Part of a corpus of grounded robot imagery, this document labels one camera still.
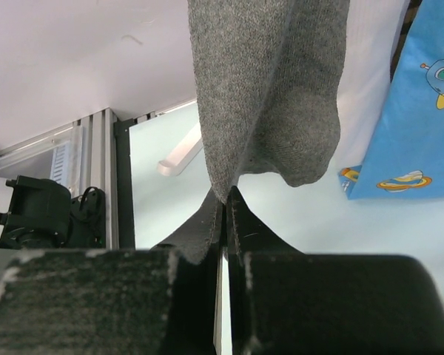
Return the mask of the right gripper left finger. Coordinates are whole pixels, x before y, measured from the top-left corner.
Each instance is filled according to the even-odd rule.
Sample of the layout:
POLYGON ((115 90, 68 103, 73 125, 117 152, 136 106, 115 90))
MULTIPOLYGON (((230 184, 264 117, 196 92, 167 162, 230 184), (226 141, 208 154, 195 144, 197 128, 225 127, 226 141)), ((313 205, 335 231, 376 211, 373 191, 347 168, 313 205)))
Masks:
POLYGON ((215 354, 223 204, 150 250, 20 251, 0 279, 0 354, 215 354))

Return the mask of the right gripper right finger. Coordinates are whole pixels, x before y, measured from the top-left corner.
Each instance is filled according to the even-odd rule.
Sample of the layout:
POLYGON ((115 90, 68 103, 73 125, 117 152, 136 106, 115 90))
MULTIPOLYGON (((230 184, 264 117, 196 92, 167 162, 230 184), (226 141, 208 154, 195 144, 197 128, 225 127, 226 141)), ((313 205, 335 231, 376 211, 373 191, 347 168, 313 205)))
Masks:
POLYGON ((444 308, 412 257, 304 254, 232 187, 226 238, 234 354, 444 354, 444 308))

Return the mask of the white black striped sock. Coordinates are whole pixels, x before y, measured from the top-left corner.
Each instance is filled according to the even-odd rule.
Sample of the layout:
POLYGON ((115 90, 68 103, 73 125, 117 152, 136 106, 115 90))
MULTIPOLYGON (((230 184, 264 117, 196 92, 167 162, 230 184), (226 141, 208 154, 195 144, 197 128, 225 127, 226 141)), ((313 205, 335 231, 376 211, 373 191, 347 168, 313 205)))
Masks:
POLYGON ((338 169, 362 163, 390 86, 391 60, 408 1, 351 1, 346 56, 337 91, 338 169))

